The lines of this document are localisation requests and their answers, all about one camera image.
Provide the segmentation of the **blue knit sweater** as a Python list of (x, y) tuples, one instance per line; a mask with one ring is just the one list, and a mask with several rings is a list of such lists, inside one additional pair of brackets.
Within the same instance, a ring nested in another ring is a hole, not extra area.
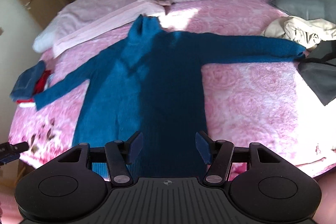
[(195, 134), (207, 128), (202, 66), (294, 61), (304, 51), (290, 40), (264, 36), (168, 32), (157, 18), (139, 16), (126, 38), (34, 101), (40, 110), (89, 81), (73, 144), (102, 147), (140, 131), (143, 147), (130, 166), (133, 177), (202, 178), (206, 165), (195, 146)]

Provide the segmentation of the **folded white garment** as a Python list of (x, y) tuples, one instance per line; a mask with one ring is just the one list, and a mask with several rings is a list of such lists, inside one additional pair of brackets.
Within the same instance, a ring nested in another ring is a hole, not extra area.
[[(54, 77), (54, 74), (52, 74), (52, 76), (50, 77), (48, 88), (51, 86), (51, 81), (52, 81), (53, 77)], [(35, 106), (35, 102), (34, 103), (21, 103), (18, 106), (19, 107), (34, 107)]]

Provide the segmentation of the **pink floral bed blanket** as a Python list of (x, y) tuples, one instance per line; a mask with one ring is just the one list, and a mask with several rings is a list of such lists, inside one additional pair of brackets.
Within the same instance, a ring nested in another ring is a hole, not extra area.
[[(282, 12), (270, 0), (176, 3), (163, 27), (219, 35), (258, 35)], [(257, 141), (319, 176), (335, 167), (335, 102), (323, 105), (291, 63), (211, 64), (202, 68), (209, 134), (245, 147)], [(34, 168), (71, 146), (87, 83), (41, 111), (17, 108), (11, 143), (27, 141), (21, 159)]]

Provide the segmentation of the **folded red garment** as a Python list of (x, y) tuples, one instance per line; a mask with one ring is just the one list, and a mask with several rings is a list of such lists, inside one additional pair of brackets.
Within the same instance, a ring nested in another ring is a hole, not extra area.
[(41, 75), (40, 79), (36, 82), (33, 94), (29, 99), (18, 99), (15, 101), (16, 104), (21, 104), (21, 103), (34, 103), (33, 96), (35, 94), (43, 92), (45, 89), (48, 88), (49, 86), (49, 80), (50, 77), (52, 76), (52, 71), (51, 70), (46, 70), (43, 72)]

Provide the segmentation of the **black trousers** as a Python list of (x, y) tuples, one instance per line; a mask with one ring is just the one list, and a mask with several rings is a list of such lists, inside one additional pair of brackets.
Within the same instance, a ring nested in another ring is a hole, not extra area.
[(298, 65), (298, 72), (323, 106), (335, 99), (335, 40), (322, 41)]

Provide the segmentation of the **pink pillow far side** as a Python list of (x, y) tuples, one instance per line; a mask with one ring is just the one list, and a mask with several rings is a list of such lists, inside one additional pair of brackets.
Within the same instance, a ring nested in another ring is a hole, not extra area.
[(165, 8), (155, 1), (76, 0), (65, 6), (35, 38), (33, 50), (52, 48), (54, 57), (108, 31), (135, 21), (139, 15), (161, 16)]

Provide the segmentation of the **beige crumpled garment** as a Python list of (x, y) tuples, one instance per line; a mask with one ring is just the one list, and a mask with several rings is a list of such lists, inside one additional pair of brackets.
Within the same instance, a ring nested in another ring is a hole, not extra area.
[(324, 19), (285, 16), (274, 20), (261, 35), (291, 40), (311, 51), (322, 41), (335, 40), (335, 24)]

